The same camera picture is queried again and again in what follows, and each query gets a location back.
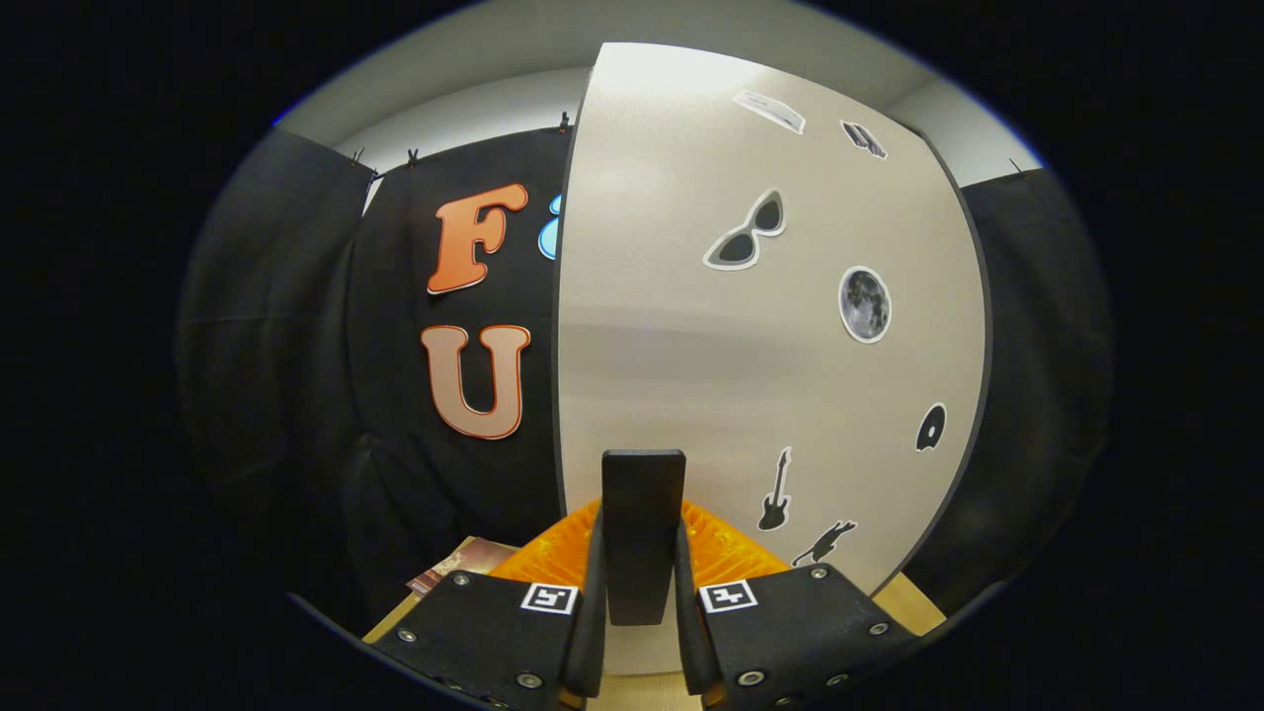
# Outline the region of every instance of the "moon sticker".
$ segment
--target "moon sticker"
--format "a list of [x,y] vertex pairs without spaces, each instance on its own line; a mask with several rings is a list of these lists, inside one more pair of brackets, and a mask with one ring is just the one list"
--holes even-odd
[[868,267],[852,267],[838,282],[838,314],[847,333],[861,343],[877,343],[891,325],[891,296]]

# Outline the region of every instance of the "disc sticker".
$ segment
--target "disc sticker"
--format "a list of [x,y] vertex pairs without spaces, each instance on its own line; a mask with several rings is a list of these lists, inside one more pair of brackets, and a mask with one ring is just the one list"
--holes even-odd
[[935,402],[921,417],[921,426],[918,428],[918,452],[934,449],[939,444],[939,438],[944,434],[944,424],[948,420],[948,411],[943,402]]

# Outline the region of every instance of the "white wall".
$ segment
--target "white wall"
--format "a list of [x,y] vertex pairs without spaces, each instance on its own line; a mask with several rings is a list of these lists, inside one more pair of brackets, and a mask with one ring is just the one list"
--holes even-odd
[[488,82],[590,67],[604,42],[731,54],[885,106],[934,78],[886,40],[798,0],[488,0],[365,57],[295,106],[281,128],[322,145]]
[[[430,156],[498,135],[556,127],[562,111],[574,123],[590,68],[540,72],[440,96],[356,133],[335,149],[351,156],[363,148],[360,162],[386,172],[408,162],[408,151]],[[369,189],[365,209],[379,185],[377,181]]]
[[[379,172],[403,164],[408,151],[430,156],[449,148],[571,121],[592,67],[538,72],[440,96],[367,128],[335,147],[345,156],[364,148],[360,162]],[[987,109],[952,82],[934,80],[890,106],[873,106],[930,137],[957,185],[967,186],[1040,161]],[[365,209],[380,182],[369,190]]]
[[1012,175],[1010,159],[1024,171],[1042,167],[1019,137],[949,81],[932,81],[882,111],[921,129],[961,187]]

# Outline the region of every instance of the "letter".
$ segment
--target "letter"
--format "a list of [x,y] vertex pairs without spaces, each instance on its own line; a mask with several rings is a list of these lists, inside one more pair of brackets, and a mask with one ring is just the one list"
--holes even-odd
[[[474,259],[474,243],[482,242],[488,254],[504,243],[504,210],[521,210],[527,204],[527,189],[513,183],[470,197],[447,202],[435,216],[444,221],[439,237],[439,266],[426,283],[430,294],[445,294],[474,286],[487,277],[487,264]],[[482,220],[479,210],[490,207]]]
[[518,358],[531,343],[522,326],[488,326],[479,335],[492,352],[492,410],[479,412],[465,402],[461,385],[461,350],[469,343],[465,329],[430,326],[421,331],[421,344],[430,358],[430,395],[439,416],[454,430],[479,439],[503,439],[522,421],[522,372]]

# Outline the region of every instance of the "guitar sticker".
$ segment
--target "guitar sticker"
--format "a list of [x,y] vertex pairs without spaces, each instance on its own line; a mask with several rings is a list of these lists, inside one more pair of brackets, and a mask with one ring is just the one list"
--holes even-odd
[[[552,199],[549,204],[549,211],[554,215],[561,215],[561,195]],[[540,230],[540,253],[550,259],[557,258],[557,220],[561,218],[554,218],[549,220],[549,224]]]
[[939,444],[939,438],[944,434],[944,423],[948,420],[948,411],[943,402],[935,402],[921,417],[921,426],[918,428],[918,452],[934,449]]
[[846,524],[842,520],[834,521],[834,525],[829,526],[829,530],[820,534],[820,538],[817,539],[817,543],[811,544],[811,548],[804,550],[803,554],[796,557],[794,562],[790,563],[790,566],[798,568],[799,562],[806,558],[808,555],[811,555],[813,563],[820,563],[825,558],[825,555],[829,555],[830,553],[834,552],[834,541],[838,540],[838,536],[843,535],[844,533],[854,528],[856,528],[856,521],[847,521]]
[[782,495],[785,490],[786,467],[790,466],[790,448],[781,450],[777,459],[777,479],[772,485],[772,493],[763,497],[763,516],[760,517],[761,531],[775,531],[786,524],[790,517],[786,509],[790,507],[790,497]]

